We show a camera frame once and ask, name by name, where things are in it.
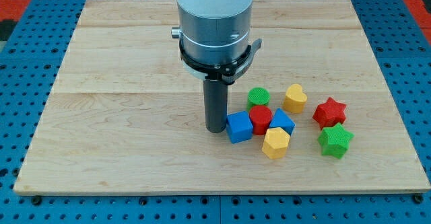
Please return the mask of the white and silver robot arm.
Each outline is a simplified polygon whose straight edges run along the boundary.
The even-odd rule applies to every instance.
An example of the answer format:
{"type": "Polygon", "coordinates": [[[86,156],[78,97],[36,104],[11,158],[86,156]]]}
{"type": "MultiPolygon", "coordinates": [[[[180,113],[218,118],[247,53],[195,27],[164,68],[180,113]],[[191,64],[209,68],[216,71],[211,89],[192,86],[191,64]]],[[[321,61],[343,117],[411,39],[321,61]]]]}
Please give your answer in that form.
{"type": "Polygon", "coordinates": [[[253,0],[176,0],[178,39],[184,68],[202,80],[205,125],[220,133],[226,127],[228,87],[251,66],[261,40],[250,42],[253,0]]]}

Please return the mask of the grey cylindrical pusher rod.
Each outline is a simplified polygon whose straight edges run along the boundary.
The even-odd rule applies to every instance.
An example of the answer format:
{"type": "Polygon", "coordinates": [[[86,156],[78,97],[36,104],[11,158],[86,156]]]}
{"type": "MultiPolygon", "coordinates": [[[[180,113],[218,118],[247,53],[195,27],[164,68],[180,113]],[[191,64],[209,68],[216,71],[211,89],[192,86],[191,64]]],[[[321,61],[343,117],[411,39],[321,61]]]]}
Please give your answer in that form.
{"type": "Polygon", "coordinates": [[[205,80],[203,93],[206,128],[212,133],[220,133],[226,127],[228,86],[219,80],[205,80]]]}

